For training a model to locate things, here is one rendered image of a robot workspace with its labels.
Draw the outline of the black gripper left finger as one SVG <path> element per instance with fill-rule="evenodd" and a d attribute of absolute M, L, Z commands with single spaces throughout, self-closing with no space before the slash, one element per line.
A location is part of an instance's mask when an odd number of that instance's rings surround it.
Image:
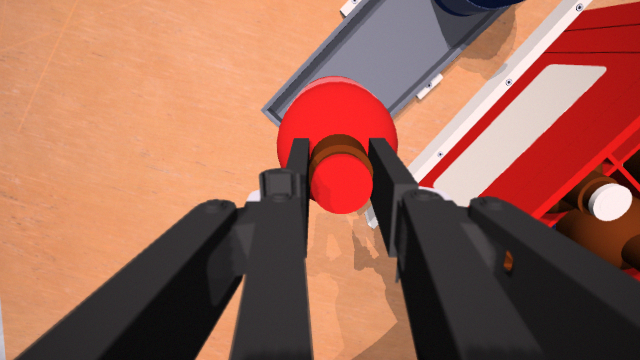
<path fill-rule="evenodd" d="M 13 360 L 196 360 L 244 275 L 228 360 L 314 360 L 309 163 L 294 138 L 244 207 L 198 204 Z"/>

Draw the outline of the grey rectangular tray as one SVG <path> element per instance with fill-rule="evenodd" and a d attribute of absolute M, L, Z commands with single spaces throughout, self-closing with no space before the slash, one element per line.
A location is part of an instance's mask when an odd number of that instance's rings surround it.
<path fill-rule="evenodd" d="M 263 106 L 278 128 L 300 91 L 326 76 L 360 83 L 393 118 L 511 6 L 460 17 L 434 0 L 369 1 L 361 0 Z"/>

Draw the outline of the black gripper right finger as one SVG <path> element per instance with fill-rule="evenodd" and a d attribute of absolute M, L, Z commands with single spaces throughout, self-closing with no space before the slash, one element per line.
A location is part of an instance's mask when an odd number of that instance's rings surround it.
<path fill-rule="evenodd" d="M 419 186 L 385 138 L 368 157 L 417 360 L 640 360 L 639 280 L 498 197 Z"/>

